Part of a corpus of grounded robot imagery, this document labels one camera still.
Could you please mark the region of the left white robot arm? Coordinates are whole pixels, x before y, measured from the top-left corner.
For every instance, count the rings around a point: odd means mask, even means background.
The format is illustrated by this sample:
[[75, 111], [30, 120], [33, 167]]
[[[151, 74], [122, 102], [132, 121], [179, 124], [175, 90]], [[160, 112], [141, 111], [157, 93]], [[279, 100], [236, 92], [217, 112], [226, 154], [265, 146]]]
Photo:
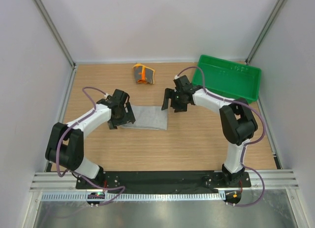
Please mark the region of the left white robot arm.
[[92, 188], [100, 188], [104, 184], [103, 168], [84, 156], [84, 140], [104, 123], [111, 130], [133, 124], [135, 116], [129, 98], [128, 93], [116, 89], [112, 95], [105, 93], [104, 98], [93, 102], [93, 108], [81, 117], [66, 124], [54, 124], [45, 158], [87, 178]]

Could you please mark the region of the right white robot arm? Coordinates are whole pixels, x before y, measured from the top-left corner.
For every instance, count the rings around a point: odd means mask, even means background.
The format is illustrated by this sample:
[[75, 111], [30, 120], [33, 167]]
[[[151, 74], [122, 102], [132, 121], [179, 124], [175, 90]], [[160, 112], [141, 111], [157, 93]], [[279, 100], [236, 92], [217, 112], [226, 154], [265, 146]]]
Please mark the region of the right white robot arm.
[[244, 174], [247, 145], [258, 129], [248, 102], [214, 94], [200, 85], [193, 85], [187, 76], [174, 79], [175, 88], [166, 88], [161, 109], [172, 107], [174, 112], [186, 112], [188, 105], [204, 107], [220, 116], [222, 132], [228, 141], [227, 156], [222, 165], [222, 182], [229, 187], [238, 184]]

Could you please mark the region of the grey panda towel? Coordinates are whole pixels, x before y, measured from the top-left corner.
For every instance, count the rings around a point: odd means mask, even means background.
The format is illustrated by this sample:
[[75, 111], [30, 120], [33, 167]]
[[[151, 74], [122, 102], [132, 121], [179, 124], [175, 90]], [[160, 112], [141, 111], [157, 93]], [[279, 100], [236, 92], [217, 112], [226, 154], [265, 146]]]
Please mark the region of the grey panda towel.
[[160, 106], [132, 105], [131, 107], [135, 116], [135, 122], [124, 124], [121, 126], [122, 128], [142, 130], [167, 130], [167, 110], [161, 110]]

